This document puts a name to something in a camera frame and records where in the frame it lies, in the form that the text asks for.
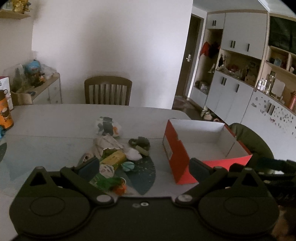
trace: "yellow box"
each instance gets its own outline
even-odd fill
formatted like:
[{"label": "yellow box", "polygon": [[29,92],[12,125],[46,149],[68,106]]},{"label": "yellow box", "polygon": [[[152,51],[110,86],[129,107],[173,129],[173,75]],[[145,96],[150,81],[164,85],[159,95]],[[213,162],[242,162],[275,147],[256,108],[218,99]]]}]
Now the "yellow box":
[{"label": "yellow box", "polygon": [[126,156],[121,151],[116,151],[112,155],[106,157],[103,161],[101,161],[102,164],[113,166],[116,170],[122,163],[126,161]]}]

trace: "orange bottle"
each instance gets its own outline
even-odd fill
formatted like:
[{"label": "orange bottle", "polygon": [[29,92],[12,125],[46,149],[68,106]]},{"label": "orange bottle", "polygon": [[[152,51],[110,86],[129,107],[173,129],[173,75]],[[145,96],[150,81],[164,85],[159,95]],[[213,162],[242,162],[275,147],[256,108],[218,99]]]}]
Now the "orange bottle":
[{"label": "orange bottle", "polygon": [[0,90],[0,126],[4,130],[9,130],[13,127],[13,120],[9,111],[6,95],[8,90]]}]

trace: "chair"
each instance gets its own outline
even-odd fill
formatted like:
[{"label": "chair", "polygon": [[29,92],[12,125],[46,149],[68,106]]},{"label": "chair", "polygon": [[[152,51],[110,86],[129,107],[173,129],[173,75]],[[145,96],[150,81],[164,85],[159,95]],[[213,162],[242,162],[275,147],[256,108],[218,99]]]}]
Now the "chair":
[{"label": "chair", "polygon": [[269,159],[274,158],[272,151],[265,141],[250,128],[242,124],[234,123],[230,125],[229,128],[235,134],[236,140],[241,141],[253,154],[247,166],[255,169],[258,172],[264,172],[267,174],[273,173],[273,170],[271,170],[269,167],[262,168],[259,167],[257,163],[258,159],[262,157]]},{"label": "chair", "polygon": [[133,82],[128,79],[116,76],[96,76],[87,79],[84,82],[85,102],[129,105],[132,84]]}]

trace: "open box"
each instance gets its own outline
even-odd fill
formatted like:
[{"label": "open box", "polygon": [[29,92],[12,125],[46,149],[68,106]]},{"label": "open box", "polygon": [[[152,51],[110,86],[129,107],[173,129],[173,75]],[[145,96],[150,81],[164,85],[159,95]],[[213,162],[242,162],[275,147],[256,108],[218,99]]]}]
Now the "open box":
[{"label": "open box", "polygon": [[229,170],[234,163],[246,165],[252,154],[227,125],[218,122],[171,119],[163,146],[177,184],[196,183],[189,173],[189,161],[196,158],[210,167]]}]

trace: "table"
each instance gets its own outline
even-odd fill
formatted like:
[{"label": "table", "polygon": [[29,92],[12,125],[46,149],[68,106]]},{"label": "table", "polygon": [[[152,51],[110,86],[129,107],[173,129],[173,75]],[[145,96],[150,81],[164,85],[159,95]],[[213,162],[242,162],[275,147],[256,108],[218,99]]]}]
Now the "table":
[{"label": "table", "polygon": [[76,166],[92,146],[95,121],[101,116],[116,120],[123,130],[120,143],[144,136],[151,142],[156,179],[145,195],[173,198],[194,185],[176,185],[165,155],[162,138],[168,119],[189,119],[180,111],[112,105],[29,105],[12,111],[14,127],[0,144],[7,151],[0,162],[0,240],[11,240],[16,231],[8,210],[13,198],[36,166],[47,171]]}]

